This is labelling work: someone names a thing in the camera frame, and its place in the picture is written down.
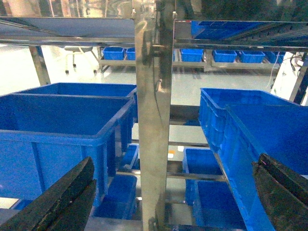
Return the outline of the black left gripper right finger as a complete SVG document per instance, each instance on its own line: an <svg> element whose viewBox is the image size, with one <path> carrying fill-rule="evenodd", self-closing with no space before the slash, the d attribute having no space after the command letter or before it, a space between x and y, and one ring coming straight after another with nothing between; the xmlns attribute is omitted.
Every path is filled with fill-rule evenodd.
<svg viewBox="0 0 308 231"><path fill-rule="evenodd" d="M267 154L252 162L257 195L277 231L308 229L308 179Z"/></svg>

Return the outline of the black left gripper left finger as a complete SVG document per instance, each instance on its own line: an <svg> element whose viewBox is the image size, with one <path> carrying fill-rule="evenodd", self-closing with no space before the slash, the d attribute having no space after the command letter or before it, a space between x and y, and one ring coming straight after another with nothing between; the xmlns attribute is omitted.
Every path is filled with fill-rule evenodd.
<svg viewBox="0 0 308 231"><path fill-rule="evenodd" d="M96 194L94 163L86 157L23 210L2 231L83 231Z"/></svg>

